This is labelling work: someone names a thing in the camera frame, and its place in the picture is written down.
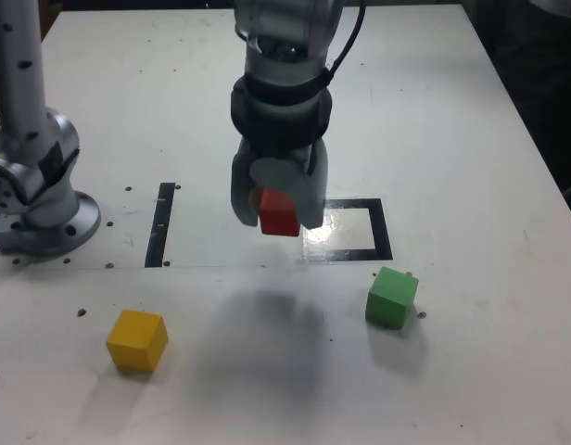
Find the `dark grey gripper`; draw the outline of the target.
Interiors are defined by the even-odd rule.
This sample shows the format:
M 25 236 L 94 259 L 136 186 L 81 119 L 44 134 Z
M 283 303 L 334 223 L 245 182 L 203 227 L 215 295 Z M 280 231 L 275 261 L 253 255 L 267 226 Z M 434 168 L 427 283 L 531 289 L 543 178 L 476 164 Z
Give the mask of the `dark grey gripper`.
M 232 161 L 231 205 L 244 225 L 259 223 L 256 185 L 278 191 L 294 203 L 298 220 L 307 229 L 324 221 L 328 157 L 323 140 L 308 146 L 282 148 L 255 145 L 242 138 Z

